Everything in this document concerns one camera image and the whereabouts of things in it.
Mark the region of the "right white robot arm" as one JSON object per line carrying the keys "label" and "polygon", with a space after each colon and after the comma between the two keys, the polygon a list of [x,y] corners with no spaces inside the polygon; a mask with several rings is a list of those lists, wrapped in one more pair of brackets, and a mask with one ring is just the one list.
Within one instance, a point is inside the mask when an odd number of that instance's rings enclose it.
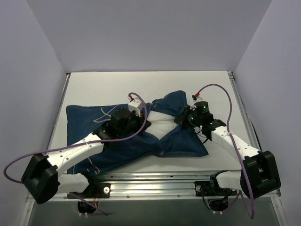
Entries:
{"label": "right white robot arm", "polygon": [[222,170],[210,176],[209,189],[220,194],[225,189],[242,191],[248,198],[258,198],[281,187],[275,156],[270,151],[252,147],[231,132],[226,123],[214,118],[208,102],[187,106],[175,119],[185,128],[200,128],[210,141],[218,144],[242,164],[241,171]]}

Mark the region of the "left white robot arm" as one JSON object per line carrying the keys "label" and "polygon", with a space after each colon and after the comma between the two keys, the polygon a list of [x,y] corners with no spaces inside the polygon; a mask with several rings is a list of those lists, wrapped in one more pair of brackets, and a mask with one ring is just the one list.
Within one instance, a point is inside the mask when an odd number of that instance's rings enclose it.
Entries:
{"label": "left white robot arm", "polygon": [[94,194],[95,185],[81,173],[66,175],[65,172],[89,158],[99,154],[111,144],[125,141],[145,131],[151,122],[147,113],[138,109],[118,109],[111,118],[79,142],[58,148],[47,154],[31,157],[21,181],[36,203],[43,204],[59,193],[80,193],[83,197]]}

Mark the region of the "blue fish-print pillowcase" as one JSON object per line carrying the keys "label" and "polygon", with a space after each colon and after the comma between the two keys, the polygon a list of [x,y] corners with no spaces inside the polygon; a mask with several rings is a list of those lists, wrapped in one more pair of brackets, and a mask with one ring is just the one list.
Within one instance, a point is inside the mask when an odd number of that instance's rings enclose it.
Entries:
{"label": "blue fish-print pillowcase", "polygon": [[[179,117],[187,107],[186,93],[182,90],[171,92],[161,99],[147,103],[147,112],[156,111],[175,118]],[[66,107],[67,145],[72,145],[102,124],[107,122],[118,109],[127,109],[127,104],[108,106]],[[161,140],[146,131],[122,142],[111,143],[105,151],[90,156],[69,168],[69,174],[97,175],[130,164],[146,155],[157,157],[203,157],[208,151],[198,138],[194,129],[186,129],[179,125]]]}

